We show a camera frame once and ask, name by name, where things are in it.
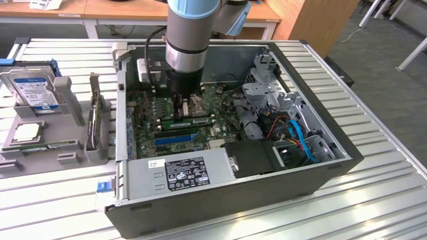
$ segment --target red cable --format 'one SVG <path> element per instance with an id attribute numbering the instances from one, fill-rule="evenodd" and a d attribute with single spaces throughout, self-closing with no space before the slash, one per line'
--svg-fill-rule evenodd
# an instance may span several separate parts
<path id="1" fill-rule="evenodd" d="M 300 149 L 304 151 L 304 148 L 303 148 L 303 145 L 302 145 L 300 141 L 298 141 L 295 138 L 288 138 L 288 139 L 291 139 L 292 141 L 295 141 L 296 144 L 298 144 L 298 146 L 300 147 Z"/>
<path id="2" fill-rule="evenodd" d="M 271 126 L 271 129 L 268 131 L 268 134 L 267 134 L 267 139 L 270 138 L 270 135 L 272 134 L 272 131 L 274 131 L 274 128 L 275 128 L 275 125 L 276 125 L 276 122 L 280 118 L 286 118 L 286 119 L 291 119 L 288 116 L 286 115 L 280 115 L 275 118 L 274 122 L 272 122 L 272 126 Z"/>

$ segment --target blue hard drive label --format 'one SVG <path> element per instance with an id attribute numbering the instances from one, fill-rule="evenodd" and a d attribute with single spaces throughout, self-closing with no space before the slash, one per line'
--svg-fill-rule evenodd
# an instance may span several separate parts
<path id="1" fill-rule="evenodd" d="M 52 87 L 43 77 L 15 78 L 16 89 L 28 105 L 37 111 L 51 110 L 59 107 Z"/>
<path id="2" fill-rule="evenodd" d="M 164 163 L 167 188 L 171 191 L 203 186 L 211 183 L 203 157 Z"/>

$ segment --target blue pcie slot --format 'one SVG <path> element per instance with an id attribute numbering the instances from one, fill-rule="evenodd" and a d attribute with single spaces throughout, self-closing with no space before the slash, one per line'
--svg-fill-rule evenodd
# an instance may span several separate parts
<path id="1" fill-rule="evenodd" d="M 193 142 L 196 136 L 199 135 L 199 132 L 187 136 L 175 136 L 175 137 L 168 137 L 168 138 L 160 138 L 153 141 L 155 145 L 161 145 L 161 144 L 177 144 L 183 142 Z"/>

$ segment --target sticker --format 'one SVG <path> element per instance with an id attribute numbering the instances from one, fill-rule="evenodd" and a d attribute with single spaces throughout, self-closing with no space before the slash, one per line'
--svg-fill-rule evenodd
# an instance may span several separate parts
<path id="1" fill-rule="evenodd" d="M 149 160 L 148 161 L 148 168 L 159 168 L 165 166 L 165 159 L 156 159 L 156 160 Z"/>
<path id="2" fill-rule="evenodd" d="M 179 127 L 187 127 L 187 126 L 191 126 L 191 125 L 192 125 L 191 122 L 185 122 L 185 123 L 171 124 L 169 127 L 171 128 L 179 128 Z"/>
<path id="3" fill-rule="evenodd" d="M 13 82 L 32 108 L 45 111 L 59 107 L 53 92 L 48 90 L 51 88 L 48 81 L 43 77 L 15 78 Z"/>
<path id="4" fill-rule="evenodd" d="M 80 18 L 79 14 L 57 14 L 60 17 Z"/>
<path id="5" fill-rule="evenodd" d="M 36 147 L 36 148 L 29 148 L 29 149 L 23 149 L 20 150 L 23 153 L 32 153 L 32 152 L 40 152 L 40 151 L 47 151 L 47 147 Z"/>
<path id="6" fill-rule="evenodd" d="M 200 120 L 200 119 L 199 119 L 199 120 L 195 119 L 195 120 L 192 120 L 192 123 L 193 123 L 193 124 L 205 124 L 208 121 L 209 121 L 208 118 L 201 119 L 201 120 Z"/>
<path id="7" fill-rule="evenodd" d="M 167 188 L 183 190 L 209 184 L 209 176 L 203 157 L 195 157 L 164 164 Z"/>

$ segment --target paper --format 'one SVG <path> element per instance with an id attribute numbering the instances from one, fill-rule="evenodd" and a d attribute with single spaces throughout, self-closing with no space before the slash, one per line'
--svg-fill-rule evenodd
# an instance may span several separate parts
<path id="1" fill-rule="evenodd" d="M 63 0 L 32 0 L 29 3 L 31 9 L 56 10 L 61 6 Z"/>

